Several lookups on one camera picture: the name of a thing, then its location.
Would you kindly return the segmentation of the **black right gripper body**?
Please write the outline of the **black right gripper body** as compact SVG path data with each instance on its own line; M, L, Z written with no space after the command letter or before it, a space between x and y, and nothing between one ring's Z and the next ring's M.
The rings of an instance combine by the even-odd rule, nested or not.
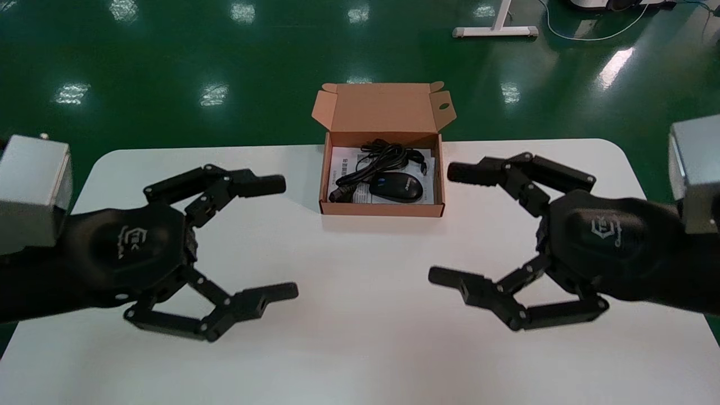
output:
M687 233L669 206L572 191L548 205L537 249L566 292L718 315L718 233Z

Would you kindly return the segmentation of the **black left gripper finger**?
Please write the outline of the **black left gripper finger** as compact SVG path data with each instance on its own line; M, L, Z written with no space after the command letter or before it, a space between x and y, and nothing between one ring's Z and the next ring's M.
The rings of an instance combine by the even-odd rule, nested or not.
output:
M184 210L186 223L200 228L236 197L260 197L285 191L286 180L282 175L257 176L250 169L227 171L206 164L151 184L143 193L150 204L172 205L194 197Z
M154 310L154 306L189 286L214 309L203 318L191 318ZM294 282L249 288L230 295L193 267L175 270L160 288L142 293L139 300L124 312L124 319L138 329L177 338L213 343L232 326L262 318L267 305L293 300L299 296Z

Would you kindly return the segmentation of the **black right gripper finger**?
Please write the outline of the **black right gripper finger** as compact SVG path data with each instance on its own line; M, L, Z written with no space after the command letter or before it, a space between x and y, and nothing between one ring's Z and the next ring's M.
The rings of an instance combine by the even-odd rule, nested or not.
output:
M591 192L596 177L550 159L525 152L508 159L486 156L476 164L448 164L451 182L484 187L501 187L533 217L547 215L550 196L537 184L568 193Z
M543 275L568 287L578 300L524 306L515 299L520 290ZM609 309L607 300L588 284L563 274L545 254L538 254L497 282L480 274L438 266L430 267L429 281L458 290L466 305L491 311L512 331L578 325L596 320Z

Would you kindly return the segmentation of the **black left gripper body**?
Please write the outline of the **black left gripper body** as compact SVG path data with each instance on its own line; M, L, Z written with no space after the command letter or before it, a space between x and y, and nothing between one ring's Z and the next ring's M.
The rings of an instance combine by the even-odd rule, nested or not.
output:
M56 245L2 256L1 320L135 302L195 257L195 231L172 206L71 215Z

